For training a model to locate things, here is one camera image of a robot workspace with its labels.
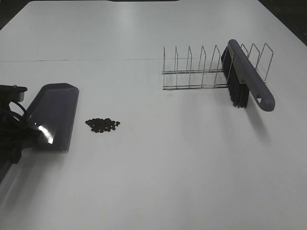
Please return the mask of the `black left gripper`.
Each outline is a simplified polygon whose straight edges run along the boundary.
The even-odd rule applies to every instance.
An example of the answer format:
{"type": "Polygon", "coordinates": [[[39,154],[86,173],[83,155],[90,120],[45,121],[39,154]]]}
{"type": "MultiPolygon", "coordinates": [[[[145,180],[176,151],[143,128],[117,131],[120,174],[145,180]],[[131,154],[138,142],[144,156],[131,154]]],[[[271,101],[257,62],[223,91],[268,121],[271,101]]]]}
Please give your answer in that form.
{"type": "Polygon", "coordinates": [[[17,164],[22,156],[21,138],[27,128],[26,110],[18,101],[0,104],[0,159],[17,164]],[[10,103],[14,103],[23,115],[12,111],[10,103]]]}

